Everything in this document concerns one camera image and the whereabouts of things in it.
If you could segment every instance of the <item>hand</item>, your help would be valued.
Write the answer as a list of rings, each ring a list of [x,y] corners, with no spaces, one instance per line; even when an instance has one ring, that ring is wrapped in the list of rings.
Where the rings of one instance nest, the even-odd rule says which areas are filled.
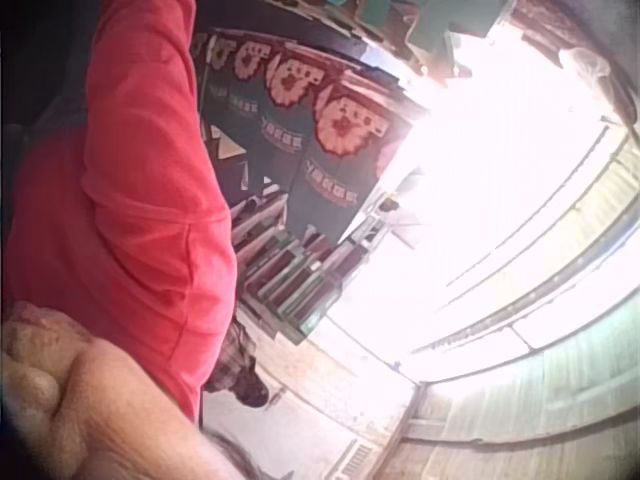
[[[118,347],[60,312],[24,303],[2,333],[5,406],[53,478],[237,478]]]

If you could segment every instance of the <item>vent grate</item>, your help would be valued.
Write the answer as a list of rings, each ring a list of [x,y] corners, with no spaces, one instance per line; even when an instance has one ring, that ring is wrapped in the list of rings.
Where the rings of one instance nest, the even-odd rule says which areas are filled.
[[[349,478],[354,477],[364,465],[371,454],[372,449],[366,445],[359,445],[355,453],[351,456],[347,464],[342,469],[342,474]]]

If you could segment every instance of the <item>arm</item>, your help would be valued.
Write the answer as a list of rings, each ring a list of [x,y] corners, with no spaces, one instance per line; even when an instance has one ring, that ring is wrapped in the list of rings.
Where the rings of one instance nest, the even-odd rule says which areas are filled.
[[[156,378],[179,377],[191,404],[177,400],[190,416],[231,319],[236,281],[230,213],[200,138],[194,9],[193,0],[105,0],[88,74],[83,178],[124,276],[124,292],[119,284],[111,292],[124,310],[115,314],[148,325],[128,353]],[[142,340],[169,369],[140,360],[132,349]]]
[[[193,0],[106,0],[88,74],[84,187],[100,205],[177,222],[228,215],[200,138]]]

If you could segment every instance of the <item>cloth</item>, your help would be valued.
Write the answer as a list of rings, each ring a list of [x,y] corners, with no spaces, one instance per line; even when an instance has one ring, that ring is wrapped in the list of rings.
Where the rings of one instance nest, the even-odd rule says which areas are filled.
[[[105,0],[88,126],[16,179],[5,308],[59,310],[129,353],[195,420],[231,321],[231,219],[200,138],[193,0]]]
[[[242,372],[255,367],[256,343],[235,318],[224,338],[218,362],[204,385],[209,393],[229,390]]]

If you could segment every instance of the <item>box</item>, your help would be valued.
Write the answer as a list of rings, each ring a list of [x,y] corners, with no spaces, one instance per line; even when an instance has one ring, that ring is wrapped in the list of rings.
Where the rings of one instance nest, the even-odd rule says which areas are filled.
[[[288,202],[287,229],[313,226],[340,243],[400,183],[415,159],[396,158],[420,113],[382,87],[343,76],[315,104],[314,135]]]
[[[250,158],[254,178],[268,177],[289,191],[314,134],[314,105],[343,72],[359,68],[343,59],[287,44],[266,72],[268,95],[260,106],[260,133]]]

